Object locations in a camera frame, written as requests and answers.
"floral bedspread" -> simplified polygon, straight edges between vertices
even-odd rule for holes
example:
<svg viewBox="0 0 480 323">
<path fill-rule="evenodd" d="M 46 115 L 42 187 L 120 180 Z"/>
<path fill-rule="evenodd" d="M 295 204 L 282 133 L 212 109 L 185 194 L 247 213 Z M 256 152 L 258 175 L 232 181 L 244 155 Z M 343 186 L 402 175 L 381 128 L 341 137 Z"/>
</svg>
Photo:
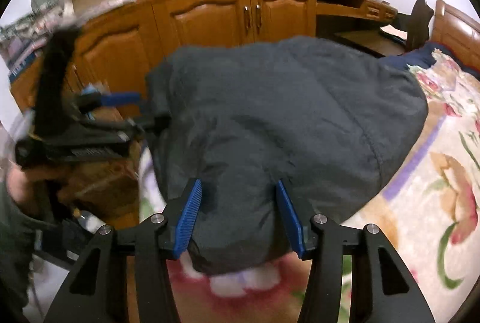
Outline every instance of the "floral bedspread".
<svg viewBox="0 0 480 323">
<path fill-rule="evenodd" d="M 457 312 L 480 275 L 480 83 L 439 50 L 430 69 L 410 67 L 428 99 L 422 134 L 390 183 L 344 225 L 380 226 L 410 269 L 437 323 Z M 140 219 L 165 207 L 146 151 Z M 344 257 L 338 321 L 349 319 L 351 262 Z M 294 254 L 240 273 L 207 277 L 188 254 L 169 266 L 183 322 L 294 322 L 309 264 Z"/>
</svg>

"gray sleeve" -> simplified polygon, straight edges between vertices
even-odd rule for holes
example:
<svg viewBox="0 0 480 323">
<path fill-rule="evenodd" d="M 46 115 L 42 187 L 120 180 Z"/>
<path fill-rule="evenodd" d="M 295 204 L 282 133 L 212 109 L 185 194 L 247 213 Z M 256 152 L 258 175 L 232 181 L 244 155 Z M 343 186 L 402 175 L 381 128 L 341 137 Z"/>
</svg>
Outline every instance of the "gray sleeve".
<svg viewBox="0 0 480 323">
<path fill-rule="evenodd" d="M 21 313 L 28 303 L 27 287 L 29 265 L 34 250 L 35 230 L 53 226 L 49 199 L 42 190 L 44 183 L 35 187 L 41 214 L 38 220 L 23 214 L 7 192 L 5 181 L 0 182 L 0 285 L 8 295 L 3 300 L 12 313 Z"/>
</svg>

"wooden headboard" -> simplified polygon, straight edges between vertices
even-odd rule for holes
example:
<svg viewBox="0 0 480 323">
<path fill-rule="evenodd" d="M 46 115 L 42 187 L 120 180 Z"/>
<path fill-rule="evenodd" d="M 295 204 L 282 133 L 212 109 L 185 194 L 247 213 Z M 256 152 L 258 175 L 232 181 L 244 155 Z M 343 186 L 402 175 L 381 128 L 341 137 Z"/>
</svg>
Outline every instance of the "wooden headboard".
<svg viewBox="0 0 480 323">
<path fill-rule="evenodd" d="M 480 71 L 480 23 L 437 0 L 431 41 L 448 46 L 469 67 Z"/>
</svg>

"hand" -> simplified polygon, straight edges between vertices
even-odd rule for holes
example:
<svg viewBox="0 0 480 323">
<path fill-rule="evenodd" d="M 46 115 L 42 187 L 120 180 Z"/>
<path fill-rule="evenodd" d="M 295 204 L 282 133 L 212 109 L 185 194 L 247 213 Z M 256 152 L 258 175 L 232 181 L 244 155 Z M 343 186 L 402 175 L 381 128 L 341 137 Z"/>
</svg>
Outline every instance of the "hand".
<svg viewBox="0 0 480 323">
<path fill-rule="evenodd" d="M 40 207 L 35 196 L 35 183 L 56 180 L 68 175 L 70 166 L 38 166 L 22 170 L 19 165 L 11 163 L 7 174 L 7 191 L 18 208 L 27 216 L 37 217 Z"/>
</svg>

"person's arm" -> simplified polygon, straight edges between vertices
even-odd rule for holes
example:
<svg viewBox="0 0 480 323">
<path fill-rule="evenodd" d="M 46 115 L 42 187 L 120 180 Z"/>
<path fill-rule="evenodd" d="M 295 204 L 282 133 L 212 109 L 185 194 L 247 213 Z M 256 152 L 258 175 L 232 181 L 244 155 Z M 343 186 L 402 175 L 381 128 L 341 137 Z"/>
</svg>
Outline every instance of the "person's arm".
<svg viewBox="0 0 480 323">
<path fill-rule="evenodd" d="M 0 183 L 0 304 L 16 321 L 25 321 L 35 230 L 53 225 L 44 180 L 61 172 L 43 167 L 23 172 L 12 164 Z"/>
</svg>

